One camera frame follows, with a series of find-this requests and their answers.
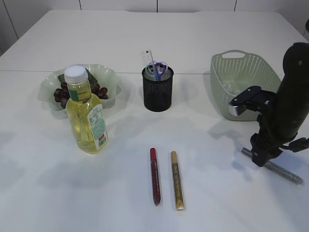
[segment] grape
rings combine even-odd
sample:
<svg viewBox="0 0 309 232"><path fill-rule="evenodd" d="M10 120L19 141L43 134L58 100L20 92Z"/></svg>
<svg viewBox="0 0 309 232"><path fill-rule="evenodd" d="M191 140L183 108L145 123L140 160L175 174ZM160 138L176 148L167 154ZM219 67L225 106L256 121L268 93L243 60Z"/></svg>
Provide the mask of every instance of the grape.
<svg viewBox="0 0 309 232"><path fill-rule="evenodd" d="M102 99L103 95L104 95L103 91L102 91L101 89L99 89L98 92L97 92L97 96L98 96L100 99Z"/></svg>
<svg viewBox="0 0 309 232"><path fill-rule="evenodd" d="M60 101L61 101L60 95L56 95L56 96L55 96L55 101L56 101L56 102L60 102Z"/></svg>
<svg viewBox="0 0 309 232"><path fill-rule="evenodd" d="M68 84L66 82L61 83L62 89L68 89Z"/></svg>
<svg viewBox="0 0 309 232"><path fill-rule="evenodd" d="M98 83L94 84L94 87L96 88L97 91L100 90L100 85Z"/></svg>
<svg viewBox="0 0 309 232"><path fill-rule="evenodd" d="M106 87L101 88L101 90L103 91L104 94L107 94L107 91L108 91L108 90L107 90Z"/></svg>
<svg viewBox="0 0 309 232"><path fill-rule="evenodd" d="M98 92L97 88L94 85L91 85L90 88L92 93L96 94Z"/></svg>
<svg viewBox="0 0 309 232"><path fill-rule="evenodd" d="M55 92L54 92L54 97L55 96L60 96L60 94L62 93L62 89L60 89L60 88L57 88L56 90L55 90Z"/></svg>
<svg viewBox="0 0 309 232"><path fill-rule="evenodd" d="M61 107L62 107L63 109L66 108L67 102L68 102L68 99L66 99L66 98L61 98L60 103L61 103Z"/></svg>
<svg viewBox="0 0 309 232"><path fill-rule="evenodd" d="M69 95L69 92L67 90L62 90L62 93L61 93L61 98L66 98L66 99L69 99L70 98L70 95Z"/></svg>

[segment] bottle label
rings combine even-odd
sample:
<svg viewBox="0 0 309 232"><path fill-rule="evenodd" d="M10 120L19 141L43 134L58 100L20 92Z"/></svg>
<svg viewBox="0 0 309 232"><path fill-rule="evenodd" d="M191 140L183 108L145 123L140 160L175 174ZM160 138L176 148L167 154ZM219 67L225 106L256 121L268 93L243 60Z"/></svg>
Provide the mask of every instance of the bottle label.
<svg viewBox="0 0 309 232"><path fill-rule="evenodd" d="M78 93L76 90L72 90L72 89L69 89L69 94L70 94L70 97L73 101L75 102L78 102L79 101L79 98L78 98Z"/></svg>
<svg viewBox="0 0 309 232"><path fill-rule="evenodd" d="M102 104L96 105L87 116L97 150L107 143L108 137L103 117Z"/></svg>

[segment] blue scissors handle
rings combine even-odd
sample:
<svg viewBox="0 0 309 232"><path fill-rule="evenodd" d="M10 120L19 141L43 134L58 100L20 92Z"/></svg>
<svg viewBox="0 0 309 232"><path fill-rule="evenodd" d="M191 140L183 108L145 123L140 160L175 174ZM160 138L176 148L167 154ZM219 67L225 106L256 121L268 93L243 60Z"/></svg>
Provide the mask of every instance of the blue scissors handle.
<svg viewBox="0 0 309 232"><path fill-rule="evenodd" d="M167 65L162 63L162 62L158 62L153 64L148 64L146 66L146 73L151 76L151 77L158 77L158 81L161 81L161 76L163 76L167 70Z"/></svg>

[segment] gold marker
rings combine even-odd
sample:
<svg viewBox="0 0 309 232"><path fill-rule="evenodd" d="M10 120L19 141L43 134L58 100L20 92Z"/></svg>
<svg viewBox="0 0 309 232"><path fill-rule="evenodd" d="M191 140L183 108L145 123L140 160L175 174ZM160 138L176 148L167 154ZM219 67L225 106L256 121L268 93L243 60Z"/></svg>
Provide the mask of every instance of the gold marker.
<svg viewBox="0 0 309 232"><path fill-rule="evenodd" d="M183 192L182 185L180 182L179 168L178 168L178 160L176 151L172 151L172 173L174 180L174 192L175 192L175 204L176 210L184 210L183 205Z"/></svg>

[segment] green basket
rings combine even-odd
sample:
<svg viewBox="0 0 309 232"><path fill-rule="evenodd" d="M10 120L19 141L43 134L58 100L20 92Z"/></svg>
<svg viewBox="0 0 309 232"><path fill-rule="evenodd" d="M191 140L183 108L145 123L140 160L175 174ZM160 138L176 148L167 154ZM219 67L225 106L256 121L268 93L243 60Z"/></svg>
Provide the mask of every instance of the green basket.
<svg viewBox="0 0 309 232"><path fill-rule="evenodd" d="M241 53L241 58L224 58L228 53ZM277 92L281 81L271 66L260 56L230 50L211 59L211 90L223 117L233 121L255 121L258 112L245 111L240 116L230 114L229 102L250 86Z"/></svg>

